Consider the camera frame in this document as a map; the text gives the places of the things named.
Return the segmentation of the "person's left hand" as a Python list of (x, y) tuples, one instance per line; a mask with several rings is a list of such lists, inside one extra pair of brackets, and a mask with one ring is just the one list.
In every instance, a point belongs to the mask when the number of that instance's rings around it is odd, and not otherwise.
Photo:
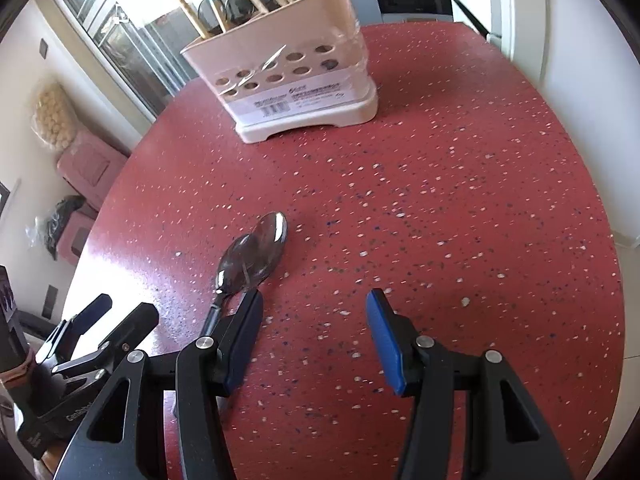
[(29, 344), (1, 351), (1, 385), (22, 414), (16, 434), (26, 448), (39, 442), (39, 401), (34, 379), (35, 355)]

